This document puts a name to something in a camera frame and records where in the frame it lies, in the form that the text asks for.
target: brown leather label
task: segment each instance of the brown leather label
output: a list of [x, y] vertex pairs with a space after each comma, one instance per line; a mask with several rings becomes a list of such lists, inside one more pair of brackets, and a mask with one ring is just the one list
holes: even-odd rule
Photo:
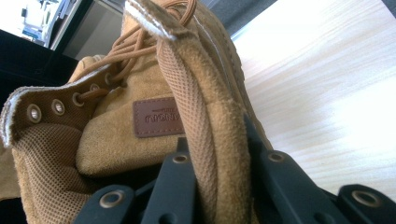
[[165, 136], [184, 133], [175, 98], [134, 102], [134, 135], [136, 137]]

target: wood grain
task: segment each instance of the wood grain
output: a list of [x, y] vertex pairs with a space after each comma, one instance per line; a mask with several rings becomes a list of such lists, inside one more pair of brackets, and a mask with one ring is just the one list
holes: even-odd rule
[[233, 41], [274, 149], [332, 193], [396, 201], [396, 20], [380, 0], [279, 0]]

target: metal eyelet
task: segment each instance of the metal eyelet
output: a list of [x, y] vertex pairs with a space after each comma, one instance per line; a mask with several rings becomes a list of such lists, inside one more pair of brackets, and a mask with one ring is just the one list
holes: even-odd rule
[[62, 103], [62, 101], [55, 99], [52, 101], [52, 106], [51, 106], [53, 112], [58, 115], [61, 116], [64, 114], [64, 103]]
[[27, 118], [33, 123], [38, 123], [41, 120], [41, 110], [38, 105], [31, 104], [27, 107]]
[[95, 91], [95, 90], [99, 90], [99, 89], [100, 89], [99, 86], [96, 85], [95, 83], [92, 83], [90, 86], [90, 91]]
[[84, 106], [84, 103], [80, 103], [80, 102], [77, 100], [77, 97], [78, 97], [78, 96], [80, 96], [80, 94], [79, 94], [78, 92], [73, 93], [73, 103], [74, 103], [76, 106], [82, 107], [82, 106]]
[[107, 73], [105, 76], [105, 83], [107, 84], [107, 86], [111, 86], [110, 78], [111, 78], [111, 74]]

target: tan suede boot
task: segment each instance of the tan suede boot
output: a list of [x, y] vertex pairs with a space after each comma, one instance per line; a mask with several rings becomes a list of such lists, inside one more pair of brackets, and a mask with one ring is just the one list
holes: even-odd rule
[[206, 222], [249, 222], [244, 113], [265, 138], [233, 43], [195, 0], [157, 4], [126, 1], [113, 50], [67, 85], [20, 88], [8, 98], [1, 134], [14, 148], [29, 222], [72, 221], [100, 188], [88, 177], [159, 163], [180, 136]]

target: shoelace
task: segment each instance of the shoelace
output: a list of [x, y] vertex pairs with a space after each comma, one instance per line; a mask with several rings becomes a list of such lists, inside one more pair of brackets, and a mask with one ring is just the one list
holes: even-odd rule
[[[184, 15], [181, 15], [175, 9], [175, 6], [180, 4], [187, 4]], [[186, 26], [193, 17], [196, 4], [197, 0], [171, 0], [161, 4], [161, 7], [165, 8], [169, 14], [179, 20], [182, 26]], [[140, 26], [136, 26], [114, 42], [111, 51], [103, 60], [92, 64], [78, 74], [76, 81], [105, 65], [117, 63], [120, 72], [113, 77], [109, 77], [108, 81], [110, 83], [119, 82], [131, 72], [139, 57], [149, 55], [155, 51], [156, 40], [152, 36], [149, 36], [146, 30], [143, 30]], [[77, 100], [80, 103], [85, 103], [95, 98], [104, 97], [108, 93], [109, 91], [106, 89], [94, 89], [78, 95]]]

